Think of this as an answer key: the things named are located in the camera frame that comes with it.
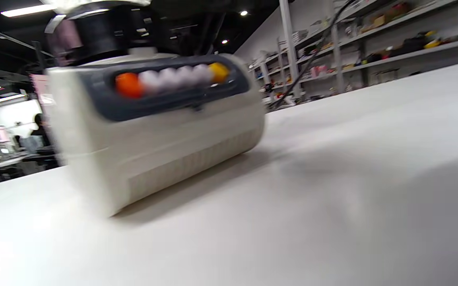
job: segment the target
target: yellow object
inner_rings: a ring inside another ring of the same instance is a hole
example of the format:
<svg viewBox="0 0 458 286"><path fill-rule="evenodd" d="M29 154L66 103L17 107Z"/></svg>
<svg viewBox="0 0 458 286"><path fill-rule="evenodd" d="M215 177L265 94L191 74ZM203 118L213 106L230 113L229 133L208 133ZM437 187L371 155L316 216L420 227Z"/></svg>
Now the yellow object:
<svg viewBox="0 0 458 286"><path fill-rule="evenodd" d="M441 44L441 42L439 40L433 40L429 44L425 45L424 48L425 49L431 49L431 48L437 47L440 44Z"/></svg>
<svg viewBox="0 0 458 286"><path fill-rule="evenodd" d="M229 69L221 63L212 63L209 68L213 72L212 81L215 83L224 83L229 76Z"/></svg>
<svg viewBox="0 0 458 286"><path fill-rule="evenodd" d="M436 33L437 33L437 31L430 31L430 32L428 32L427 34L425 34L425 36L426 36L426 37L430 37L430 36L432 36L432 35L434 35L434 34L436 34Z"/></svg>

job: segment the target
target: yellow ping pong ball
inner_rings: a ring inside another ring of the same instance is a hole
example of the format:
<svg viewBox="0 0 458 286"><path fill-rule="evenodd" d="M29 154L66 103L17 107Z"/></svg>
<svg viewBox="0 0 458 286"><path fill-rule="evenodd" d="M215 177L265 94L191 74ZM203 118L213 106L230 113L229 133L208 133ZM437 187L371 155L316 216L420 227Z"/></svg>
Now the yellow ping pong ball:
<svg viewBox="0 0 458 286"><path fill-rule="evenodd" d="M225 83L227 77L229 77L229 69L221 63L212 63L209 65L211 72L213 73L213 83Z"/></svg>

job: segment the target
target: ping pong ball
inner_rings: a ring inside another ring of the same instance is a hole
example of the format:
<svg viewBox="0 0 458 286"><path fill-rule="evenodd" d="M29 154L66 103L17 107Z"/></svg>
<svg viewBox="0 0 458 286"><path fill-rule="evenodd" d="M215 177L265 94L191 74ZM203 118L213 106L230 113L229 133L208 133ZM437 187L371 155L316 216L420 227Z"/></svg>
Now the ping pong ball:
<svg viewBox="0 0 458 286"><path fill-rule="evenodd" d="M124 97L138 99L142 97L144 87L137 74L127 72L116 76L116 90Z"/></svg>
<svg viewBox="0 0 458 286"><path fill-rule="evenodd" d="M213 81L215 83L224 83L229 76L229 69L221 63L212 63L209 68L213 72Z"/></svg>
<svg viewBox="0 0 458 286"><path fill-rule="evenodd" d="M214 74L211 72L210 68L204 64L196 65L192 72L196 77L198 84L200 85L209 85L214 77Z"/></svg>
<svg viewBox="0 0 458 286"><path fill-rule="evenodd" d="M176 76L178 76L178 80L180 80L181 87L194 87L197 85L198 81L197 78L193 74L193 69L190 66L180 67L176 71Z"/></svg>
<svg viewBox="0 0 458 286"><path fill-rule="evenodd" d="M145 87L146 94L156 95L162 91L162 82L156 71L145 71L140 73L139 81Z"/></svg>
<svg viewBox="0 0 458 286"><path fill-rule="evenodd" d="M167 68L160 71L158 78L161 82L161 87L165 91L175 91L181 87L181 81L178 79L176 70Z"/></svg>

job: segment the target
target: dark gray panel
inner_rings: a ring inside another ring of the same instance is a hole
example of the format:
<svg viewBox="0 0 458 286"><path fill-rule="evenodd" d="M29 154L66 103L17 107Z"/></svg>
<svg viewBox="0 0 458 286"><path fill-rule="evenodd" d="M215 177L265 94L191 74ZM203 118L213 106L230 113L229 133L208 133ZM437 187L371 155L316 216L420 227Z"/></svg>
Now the dark gray panel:
<svg viewBox="0 0 458 286"><path fill-rule="evenodd" d="M115 77L125 72L140 73L147 70L179 68L199 64L222 63L229 68L227 82L216 87L188 89L161 96L129 99L115 90ZM222 56L196 56L189 58L162 58L140 62L76 67L95 109L111 121L126 121L180 108L200 110L205 103L249 91L250 85L243 72Z"/></svg>

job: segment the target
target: ping pong ball robot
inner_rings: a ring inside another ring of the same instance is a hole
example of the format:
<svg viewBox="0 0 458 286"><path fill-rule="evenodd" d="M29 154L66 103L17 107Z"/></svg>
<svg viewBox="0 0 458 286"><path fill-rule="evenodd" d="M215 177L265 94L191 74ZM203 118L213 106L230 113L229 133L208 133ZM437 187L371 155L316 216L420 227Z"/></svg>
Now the ping pong ball robot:
<svg viewBox="0 0 458 286"><path fill-rule="evenodd" d="M145 6L92 2L51 20L52 135L106 215L254 148L265 110L231 55L177 56Z"/></svg>

